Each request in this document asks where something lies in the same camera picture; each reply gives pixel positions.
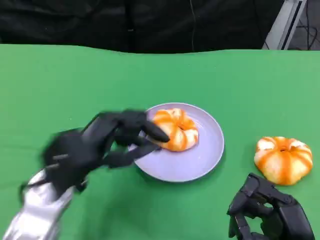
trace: purple plate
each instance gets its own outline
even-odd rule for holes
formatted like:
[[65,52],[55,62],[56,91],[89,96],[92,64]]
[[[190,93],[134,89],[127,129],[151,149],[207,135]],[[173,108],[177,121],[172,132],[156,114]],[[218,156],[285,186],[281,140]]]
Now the purple plate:
[[224,152],[224,135],[217,121],[206,111],[186,103],[165,103],[147,111],[152,119],[158,110],[179,108],[196,123],[198,144],[183,152],[162,149],[152,152],[135,163],[148,175],[166,182],[182,183],[200,178],[210,172]]

